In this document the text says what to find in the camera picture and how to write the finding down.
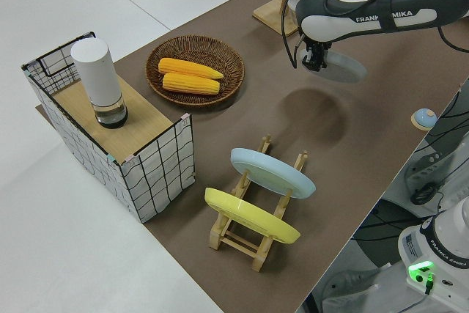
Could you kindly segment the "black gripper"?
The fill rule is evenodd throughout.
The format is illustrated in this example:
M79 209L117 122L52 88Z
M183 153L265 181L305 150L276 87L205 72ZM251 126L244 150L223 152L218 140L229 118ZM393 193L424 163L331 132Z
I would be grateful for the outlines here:
M317 42L311 39L305 39L306 52L301 53L301 63L305 68L312 68L319 72L327 67L324 55L332 47L331 42Z

